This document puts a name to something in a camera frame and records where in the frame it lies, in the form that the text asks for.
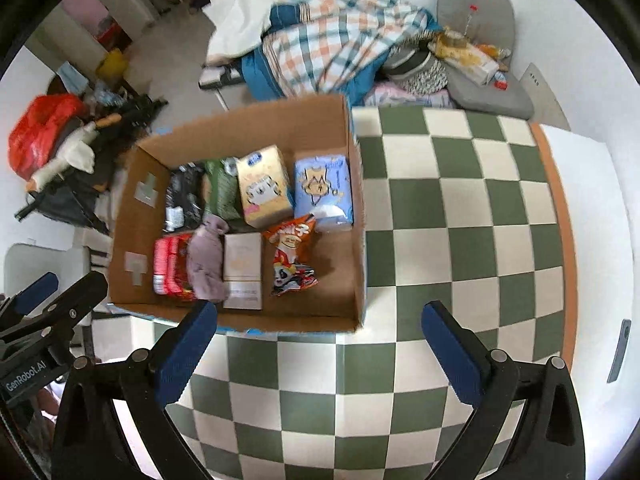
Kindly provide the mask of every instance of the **purple cloth pouch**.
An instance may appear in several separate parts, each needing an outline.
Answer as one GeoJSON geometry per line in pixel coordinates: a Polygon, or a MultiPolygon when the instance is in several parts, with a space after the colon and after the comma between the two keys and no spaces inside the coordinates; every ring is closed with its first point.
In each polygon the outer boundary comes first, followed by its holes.
{"type": "Polygon", "coordinates": [[[200,300],[226,299],[222,279],[223,247],[220,236],[229,231],[229,225],[219,216],[206,215],[189,241],[187,275],[193,291],[200,300]]]}

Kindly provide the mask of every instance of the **blue gripper pad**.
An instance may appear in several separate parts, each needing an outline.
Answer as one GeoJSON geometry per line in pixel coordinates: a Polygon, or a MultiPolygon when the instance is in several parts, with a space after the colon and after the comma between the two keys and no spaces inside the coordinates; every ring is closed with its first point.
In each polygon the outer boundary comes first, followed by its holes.
{"type": "Polygon", "coordinates": [[[26,316],[51,294],[58,290],[58,277],[46,272],[14,297],[14,310],[26,316]]]}
{"type": "Polygon", "coordinates": [[[185,318],[173,329],[181,330],[182,337],[175,342],[172,352],[155,373],[156,401],[162,408],[180,399],[217,326],[216,306],[207,302],[197,316],[190,320],[185,318]]]}
{"type": "Polygon", "coordinates": [[[422,310],[422,333],[460,402],[477,408],[484,395],[480,370],[430,304],[422,310]]]}

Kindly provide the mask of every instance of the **black snack package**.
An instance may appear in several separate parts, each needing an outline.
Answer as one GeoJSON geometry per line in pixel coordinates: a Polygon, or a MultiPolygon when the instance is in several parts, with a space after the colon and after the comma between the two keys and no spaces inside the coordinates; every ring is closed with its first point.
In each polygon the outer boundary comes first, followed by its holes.
{"type": "Polygon", "coordinates": [[[165,195],[165,232],[194,230],[202,223],[202,177],[205,174],[204,165],[199,162],[190,162],[171,171],[165,195]]]}

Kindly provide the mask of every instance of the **blue tissue pack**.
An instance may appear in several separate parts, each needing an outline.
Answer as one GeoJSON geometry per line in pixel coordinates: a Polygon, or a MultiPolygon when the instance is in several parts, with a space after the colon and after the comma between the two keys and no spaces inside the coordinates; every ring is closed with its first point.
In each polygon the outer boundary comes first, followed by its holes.
{"type": "Polygon", "coordinates": [[[295,164],[295,218],[316,217],[316,231],[348,230],[353,225],[349,167],[344,155],[313,156],[295,164]]]}

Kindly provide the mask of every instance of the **metal screw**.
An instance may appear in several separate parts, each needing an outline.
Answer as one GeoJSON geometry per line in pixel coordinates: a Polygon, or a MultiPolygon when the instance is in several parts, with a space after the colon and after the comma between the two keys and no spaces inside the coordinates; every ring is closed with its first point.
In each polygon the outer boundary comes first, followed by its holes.
{"type": "Polygon", "coordinates": [[[138,348],[137,350],[133,351],[133,354],[131,354],[131,358],[136,363],[141,363],[147,357],[149,357],[149,350],[147,350],[146,348],[138,348]]]}
{"type": "Polygon", "coordinates": [[[503,363],[507,360],[507,354],[503,350],[496,348],[495,350],[491,350],[491,359],[503,363]]]}
{"type": "Polygon", "coordinates": [[[74,361],[74,368],[76,370],[82,370],[85,366],[89,364],[89,359],[85,356],[81,355],[78,359],[74,361]]]}
{"type": "Polygon", "coordinates": [[[558,370],[562,370],[564,368],[564,361],[562,361],[561,358],[559,358],[558,356],[554,355],[551,358],[551,365],[553,368],[557,368],[558,370]]]}

